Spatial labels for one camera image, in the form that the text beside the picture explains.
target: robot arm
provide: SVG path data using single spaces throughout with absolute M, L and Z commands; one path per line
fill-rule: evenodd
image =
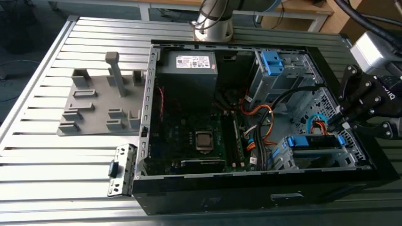
M 352 48 L 360 66 L 349 65 L 341 82 L 338 114 L 329 120 L 329 131 L 342 128 L 384 139 L 402 139 L 402 58 L 373 33 Z M 376 117 L 389 121 L 372 124 Z

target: metal bracket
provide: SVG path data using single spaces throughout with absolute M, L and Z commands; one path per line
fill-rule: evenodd
M 137 155 L 138 147 L 133 144 L 126 144 L 117 148 L 115 158 L 111 161 L 109 170 L 107 196 L 110 198 L 118 196 L 131 197 Z

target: black cable hose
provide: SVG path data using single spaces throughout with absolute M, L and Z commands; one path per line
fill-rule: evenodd
M 381 17 L 381 16 L 369 15 L 369 14 L 362 14 L 362 16 L 366 17 L 370 20 L 385 22 L 385 23 L 389 23 L 392 25 L 402 27 L 402 22 L 401 21 L 397 21 L 397 20 L 393 20 L 393 19 L 389 19 L 389 18 L 385 18 L 385 17 Z
M 348 4 L 345 0 L 334 0 L 338 4 L 340 8 L 345 11 L 345 13 L 350 16 L 350 18 L 369 31 L 377 34 L 381 38 L 384 38 L 397 49 L 398 54 L 402 51 L 402 41 L 382 27 L 369 21 L 368 18 Z

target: ram slot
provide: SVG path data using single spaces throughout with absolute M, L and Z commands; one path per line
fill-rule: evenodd
M 226 149 L 227 166 L 239 166 L 239 151 L 237 144 L 237 133 L 233 126 L 233 115 L 222 116 L 222 134 Z

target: motherboard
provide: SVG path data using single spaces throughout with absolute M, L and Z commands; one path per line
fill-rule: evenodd
M 150 141 L 149 175 L 247 171 L 235 112 L 166 115 Z

